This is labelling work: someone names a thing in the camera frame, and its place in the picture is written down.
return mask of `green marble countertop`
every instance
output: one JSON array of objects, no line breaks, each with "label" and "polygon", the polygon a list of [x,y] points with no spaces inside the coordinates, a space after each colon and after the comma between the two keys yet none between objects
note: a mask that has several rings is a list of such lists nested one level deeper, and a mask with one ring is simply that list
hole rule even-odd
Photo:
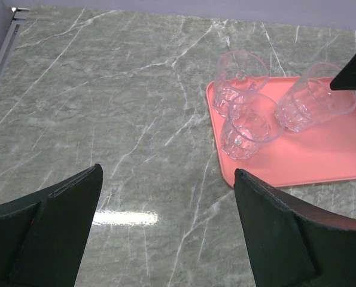
[{"label": "green marble countertop", "polygon": [[[344,66],[356,31],[35,7],[0,85],[0,203],[98,162],[78,287],[254,286],[205,100],[217,59]],[[356,218],[356,181],[287,188]]]}]

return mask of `plastic tumbler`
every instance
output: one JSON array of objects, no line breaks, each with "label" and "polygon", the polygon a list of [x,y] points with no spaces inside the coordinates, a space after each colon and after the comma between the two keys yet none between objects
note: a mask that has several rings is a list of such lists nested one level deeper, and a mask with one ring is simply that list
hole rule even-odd
[{"label": "plastic tumbler", "polygon": [[276,102],[256,92],[234,98],[220,135],[223,152],[234,160],[248,159],[274,141],[284,127],[275,117]]},{"label": "plastic tumbler", "polygon": [[275,114],[282,125],[299,132],[353,111],[356,92],[330,88],[340,71],[330,63],[312,65],[278,102]]},{"label": "plastic tumbler", "polygon": [[231,100],[246,91],[260,90],[268,76],[268,68],[257,56],[247,51],[228,52],[217,63],[212,107],[225,117]]}]

